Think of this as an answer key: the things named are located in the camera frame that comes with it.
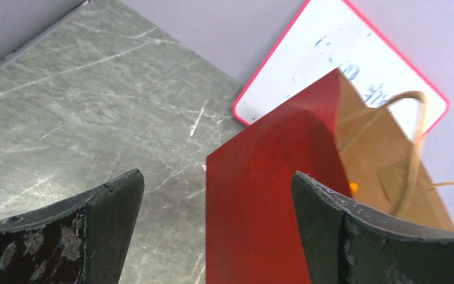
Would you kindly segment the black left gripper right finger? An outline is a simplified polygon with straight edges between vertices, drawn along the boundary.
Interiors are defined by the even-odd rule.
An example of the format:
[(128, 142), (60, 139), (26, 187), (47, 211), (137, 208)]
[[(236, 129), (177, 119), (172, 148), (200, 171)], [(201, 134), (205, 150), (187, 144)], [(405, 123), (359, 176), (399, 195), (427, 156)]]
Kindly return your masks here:
[(384, 214), (302, 172), (291, 194), (312, 283), (454, 283), (454, 232)]

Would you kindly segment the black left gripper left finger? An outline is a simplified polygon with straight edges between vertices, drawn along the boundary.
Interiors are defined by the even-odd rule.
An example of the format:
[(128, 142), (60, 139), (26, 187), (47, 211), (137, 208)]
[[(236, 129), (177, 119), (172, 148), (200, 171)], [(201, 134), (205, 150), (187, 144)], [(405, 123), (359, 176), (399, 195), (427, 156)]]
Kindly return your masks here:
[(0, 283), (118, 283), (144, 194), (132, 169), (0, 220)]

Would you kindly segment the orange fake bread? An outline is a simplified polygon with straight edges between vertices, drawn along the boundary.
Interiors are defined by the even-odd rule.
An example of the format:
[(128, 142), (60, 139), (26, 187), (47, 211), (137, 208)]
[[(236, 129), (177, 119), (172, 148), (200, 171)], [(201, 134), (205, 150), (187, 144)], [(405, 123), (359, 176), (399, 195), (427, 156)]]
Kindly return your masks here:
[(351, 190), (351, 194), (355, 195), (358, 191), (359, 185), (356, 182), (351, 182), (349, 184), (349, 188)]

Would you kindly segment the red paper bag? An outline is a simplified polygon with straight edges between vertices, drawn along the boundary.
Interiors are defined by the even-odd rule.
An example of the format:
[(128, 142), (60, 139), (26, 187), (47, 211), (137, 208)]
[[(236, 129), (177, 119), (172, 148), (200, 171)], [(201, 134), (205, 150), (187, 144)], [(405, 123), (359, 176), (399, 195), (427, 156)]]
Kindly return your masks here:
[[(392, 115), (334, 70), (207, 157), (207, 283), (312, 283), (291, 194), (302, 172), (379, 212), (454, 232)], [(355, 195), (349, 184), (359, 185)]]

